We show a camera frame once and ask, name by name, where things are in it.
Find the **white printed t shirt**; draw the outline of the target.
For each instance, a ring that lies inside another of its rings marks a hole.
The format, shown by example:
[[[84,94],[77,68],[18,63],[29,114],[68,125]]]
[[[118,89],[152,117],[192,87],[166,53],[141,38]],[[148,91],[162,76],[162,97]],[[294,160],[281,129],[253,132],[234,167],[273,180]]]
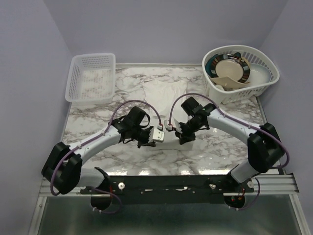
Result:
[[[169,120],[170,111],[174,101],[181,95],[186,93],[187,82],[180,80],[177,82],[162,82],[159,80],[153,80],[142,85],[145,93],[145,101],[151,104],[159,113],[163,131],[165,132],[164,142],[157,143],[155,150],[179,150],[179,151],[191,151],[193,142],[188,142],[180,145],[179,139],[175,136],[175,132],[168,132],[165,129],[164,121]],[[186,100],[186,96],[181,98],[174,107],[172,112],[172,118],[175,118],[179,122],[186,123],[188,116],[181,108],[181,104]],[[159,124],[158,117],[152,108],[149,110],[149,116],[151,117],[151,125],[156,126]]]

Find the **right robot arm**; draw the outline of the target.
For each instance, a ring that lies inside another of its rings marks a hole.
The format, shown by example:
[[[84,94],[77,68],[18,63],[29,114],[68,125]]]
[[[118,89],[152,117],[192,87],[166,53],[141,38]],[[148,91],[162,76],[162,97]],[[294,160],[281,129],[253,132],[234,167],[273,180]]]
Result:
[[[229,115],[210,101],[202,106],[192,96],[181,104],[190,117],[187,122],[175,120],[174,131],[181,145],[194,141],[195,133],[211,127],[222,130],[247,146],[247,159],[234,167],[225,179],[225,187],[235,192],[243,182],[266,173],[287,153],[275,127],[270,123],[259,125]]]

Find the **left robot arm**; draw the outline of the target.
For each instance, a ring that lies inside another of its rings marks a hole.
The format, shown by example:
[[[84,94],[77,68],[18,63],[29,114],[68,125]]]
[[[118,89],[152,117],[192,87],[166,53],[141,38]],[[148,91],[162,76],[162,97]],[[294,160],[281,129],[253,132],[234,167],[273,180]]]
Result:
[[[53,195],[67,194],[75,187],[91,186],[97,193],[104,193],[109,186],[105,175],[98,169],[84,169],[83,165],[102,150],[126,140],[136,141],[138,147],[154,147],[163,140],[162,125],[142,125],[149,115],[137,106],[120,118],[111,118],[108,125],[97,133],[72,144],[57,143],[41,174],[50,182]]]

